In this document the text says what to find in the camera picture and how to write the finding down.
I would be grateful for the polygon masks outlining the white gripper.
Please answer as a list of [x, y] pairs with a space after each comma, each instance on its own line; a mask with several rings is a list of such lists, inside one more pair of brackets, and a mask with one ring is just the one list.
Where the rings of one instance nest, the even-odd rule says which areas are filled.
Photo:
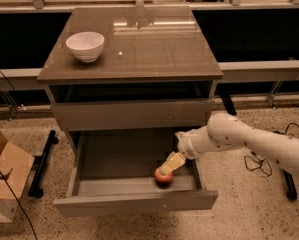
[[166, 176], [185, 164], [186, 158], [193, 160], [198, 158], [202, 152], [198, 150], [195, 144], [201, 137], [201, 133], [196, 130], [187, 132], [179, 131], [175, 134], [178, 139], [177, 149], [180, 152], [172, 152], [166, 161], [159, 167], [161, 175]]

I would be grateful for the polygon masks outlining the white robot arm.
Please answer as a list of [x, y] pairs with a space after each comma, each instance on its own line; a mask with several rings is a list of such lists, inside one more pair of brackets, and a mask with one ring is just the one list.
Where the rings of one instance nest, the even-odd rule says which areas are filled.
[[227, 113], [217, 113], [210, 117], [206, 126], [177, 132], [176, 137], [178, 151], [172, 152], [155, 171], [155, 179], [159, 182], [170, 179], [172, 172], [187, 159], [239, 147], [248, 148], [299, 177], [299, 139], [253, 128]]

